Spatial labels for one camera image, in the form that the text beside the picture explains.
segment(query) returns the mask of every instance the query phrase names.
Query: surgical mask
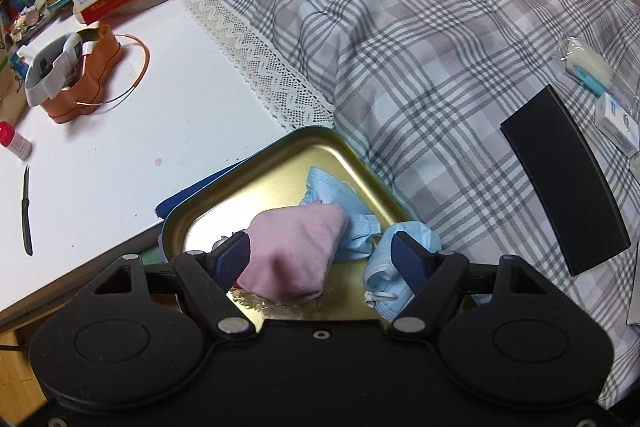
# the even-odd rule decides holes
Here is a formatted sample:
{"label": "surgical mask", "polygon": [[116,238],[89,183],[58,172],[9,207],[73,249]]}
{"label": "surgical mask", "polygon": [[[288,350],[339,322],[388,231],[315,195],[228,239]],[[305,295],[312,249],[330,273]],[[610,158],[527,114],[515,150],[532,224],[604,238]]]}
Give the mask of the surgical mask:
{"label": "surgical mask", "polygon": [[406,232],[430,252],[442,249],[438,234],[420,221],[396,223],[380,238],[364,269],[362,285],[367,304],[383,319],[393,321],[414,297],[411,289],[391,262],[391,240],[396,232]]}
{"label": "surgical mask", "polygon": [[337,203],[349,216],[349,224],[335,252],[336,261],[355,261],[371,255],[372,236],[381,233],[380,222],[349,185],[318,167],[311,167],[306,176],[305,197],[300,204],[315,201]]}

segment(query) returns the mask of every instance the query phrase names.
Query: red and white bottle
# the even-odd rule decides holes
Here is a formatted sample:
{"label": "red and white bottle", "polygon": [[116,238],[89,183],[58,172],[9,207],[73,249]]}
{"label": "red and white bottle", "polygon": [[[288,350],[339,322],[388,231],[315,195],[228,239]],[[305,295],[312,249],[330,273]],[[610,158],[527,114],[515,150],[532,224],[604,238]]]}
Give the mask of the red and white bottle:
{"label": "red and white bottle", "polygon": [[31,153],[31,142],[4,121],[0,122],[0,145],[6,147],[21,160],[26,160]]}

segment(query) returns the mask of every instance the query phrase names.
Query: plaid bedsheet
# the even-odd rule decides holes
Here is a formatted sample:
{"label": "plaid bedsheet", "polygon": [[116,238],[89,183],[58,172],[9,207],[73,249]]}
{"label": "plaid bedsheet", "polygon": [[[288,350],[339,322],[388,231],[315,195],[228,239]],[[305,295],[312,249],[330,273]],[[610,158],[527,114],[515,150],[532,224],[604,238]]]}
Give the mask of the plaid bedsheet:
{"label": "plaid bedsheet", "polygon": [[[446,248],[482,263],[524,257],[587,310],[615,347],[601,404],[624,396],[640,376],[640,330],[626,325],[640,185],[594,127],[594,96],[552,55],[563,36],[583,36],[636,89],[640,10],[630,0],[221,1],[334,104],[335,128]],[[633,244],[575,278],[500,132],[546,84],[591,145]]]}

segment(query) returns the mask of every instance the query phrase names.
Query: cable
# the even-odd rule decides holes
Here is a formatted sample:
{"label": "cable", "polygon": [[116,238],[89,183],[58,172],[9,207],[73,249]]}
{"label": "cable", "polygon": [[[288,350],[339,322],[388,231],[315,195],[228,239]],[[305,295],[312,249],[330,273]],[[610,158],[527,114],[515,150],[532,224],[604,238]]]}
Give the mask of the cable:
{"label": "cable", "polygon": [[128,33],[125,33],[123,35],[115,34],[115,36],[117,36],[117,37],[126,37],[127,39],[132,39],[132,40],[136,41],[140,45],[140,47],[142,47],[143,51],[145,52],[145,64],[142,66],[142,71],[140,71],[140,74],[138,75],[138,77],[133,81],[133,84],[131,84],[131,86],[129,86],[129,88],[126,91],[121,92],[115,98],[112,98],[111,100],[107,100],[106,102],[98,102],[98,103],[87,103],[87,102],[78,102],[78,101],[76,101],[76,104],[78,104],[78,105],[89,105],[89,106],[98,106],[98,105],[106,105],[107,103],[115,102],[116,100],[119,100],[122,97],[127,98],[133,92],[133,90],[136,89],[136,87],[140,83],[140,80],[142,80],[142,77],[145,76],[146,68],[148,68],[148,66],[149,66],[149,48],[147,48],[146,44],[143,41],[141,41],[139,38],[134,37],[133,35],[129,35]]}

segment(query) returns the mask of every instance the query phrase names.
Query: lace trim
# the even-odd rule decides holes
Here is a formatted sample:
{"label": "lace trim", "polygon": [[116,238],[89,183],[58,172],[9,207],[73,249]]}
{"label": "lace trim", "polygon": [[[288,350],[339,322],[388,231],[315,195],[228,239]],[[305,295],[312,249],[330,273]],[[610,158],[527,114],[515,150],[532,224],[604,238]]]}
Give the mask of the lace trim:
{"label": "lace trim", "polygon": [[334,107],[237,13],[221,0],[182,1],[281,126],[334,126]]}

